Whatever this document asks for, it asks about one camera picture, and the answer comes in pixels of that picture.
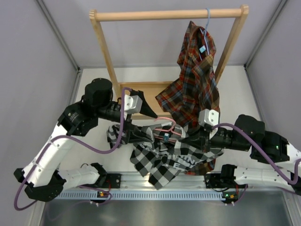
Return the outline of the pink wire hanger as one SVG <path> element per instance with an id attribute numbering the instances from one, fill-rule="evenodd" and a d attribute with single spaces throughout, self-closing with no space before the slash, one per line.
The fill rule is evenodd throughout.
<path id="1" fill-rule="evenodd" d="M 186 132 L 178 128 L 179 132 L 176 129 L 175 120 L 168 117 L 157 117 L 154 121 L 158 120 L 168 120 L 170 123 L 167 125 L 160 125 L 158 128 L 154 128 L 152 134 L 155 138 L 162 140 L 164 143 L 176 143 L 178 139 L 184 139 L 187 137 Z"/>

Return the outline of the black white checkered shirt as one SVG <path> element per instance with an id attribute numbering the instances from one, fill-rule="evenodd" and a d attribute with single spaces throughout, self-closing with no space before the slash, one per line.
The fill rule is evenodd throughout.
<path id="1" fill-rule="evenodd" d="M 201 151 L 181 143 L 180 139 L 176 143 L 164 143 L 152 134 L 152 130 L 160 125 L 162 124 L 142 126 L 143 132 L 150 136 L 152 142 L 133 143 L 134 148 L 130 156 L 130 162 L 135 169 L 143 177 L 149 175 L 148 182 L 157 190 L 166 186 L 181 172 L 196 176 L 205 175 L 214 169 L 216 158 L 224 153 L 222 149 Z"/>

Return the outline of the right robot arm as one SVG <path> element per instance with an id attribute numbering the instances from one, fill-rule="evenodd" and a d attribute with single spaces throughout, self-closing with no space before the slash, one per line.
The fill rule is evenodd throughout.
<path id="1" fill-rule="evenodd" d="M 205 175 L 207 188 L 270 186 L 301 194 L 300 151 L 285 137 L 267 131 L 265 123 L 252 116 L 242 114 L 234 124 L 201 121 L 199 130 L 181 143 L 211 153 L 224 149 L 246 151 L 254 162 L 270 166 L 269 169 L 256 169 L 224 164 L 221 171 Z"/>

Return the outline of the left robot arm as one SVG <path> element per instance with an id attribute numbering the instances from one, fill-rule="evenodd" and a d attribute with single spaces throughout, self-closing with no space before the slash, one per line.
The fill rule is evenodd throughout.
<path id="1" fill-rule="evenodd" d="M 129 94 L 113 101 L 112 82 L 105 78 L 94 79 L 85 86 L 81 100 L 65 108 L 33 161 L 15 170 L 20 190 L 32 200 L 49 202 L 70 188 L 103 187 L 107 172 L 99 163 L 72 170 L 59 170 L 58 167 L 74 143 L 82 144 L 82 138 L 97 127 L 99 119 L 116 122 L 119 126 L 117 140 L 110 151 L 117 149 L 121 142 L 147 141 L 147 137 L 132 124 L 131 117 L 135 113 L 157 118 L 142 91 L 130 89 Z"/>

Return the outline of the red brown plaid shirt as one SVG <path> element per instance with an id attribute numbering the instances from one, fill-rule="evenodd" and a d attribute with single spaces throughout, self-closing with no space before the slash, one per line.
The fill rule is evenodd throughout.
<path id="1" fill-rule="evenodd" d="M 186 29 L 177 64 L 180 74 L 177 80 L 156 95 L 159 106 L 182 127 L 195 128 L 199 112 L 205 109 L 220 111 L 220 95 L 214 75 L 213 62 L 216 46 L 207 31 L 209 55 L 199 56 L 199 48 L 205 45 L 201 30 L 193 21 Z"/>

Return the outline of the wooden clothes rack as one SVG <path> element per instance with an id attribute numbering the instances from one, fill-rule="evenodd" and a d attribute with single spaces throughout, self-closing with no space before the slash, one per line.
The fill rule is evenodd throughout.
<path id="1" fill-rule="evenodd" d="M 89 18 L 109 75 L 115 66 L 174 63 L 186 22 L 206 19 L 209 33 L 225 41 L 215 76 L 219 80 L 249 15 L 249 5 L 235 0 L 104 0 Z"/>

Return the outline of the aluminium mounting rail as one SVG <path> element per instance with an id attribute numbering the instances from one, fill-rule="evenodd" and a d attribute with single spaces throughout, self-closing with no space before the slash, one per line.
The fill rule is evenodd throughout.
<path id="1" fill-rule="evenodd" d="M 224 201 L 229 195 L 224 195 L 221 189 L 206 188 L 203 176 L 180 174 L 160 190 L 148 182 L 148 176 L 141 177 L 134 172 L 121 175 L 120 188 L 105 188 L 95 191 L 84 188 L 72 188 L 63 191 L 55 200 L 164 200 L 164 201 Z"/>

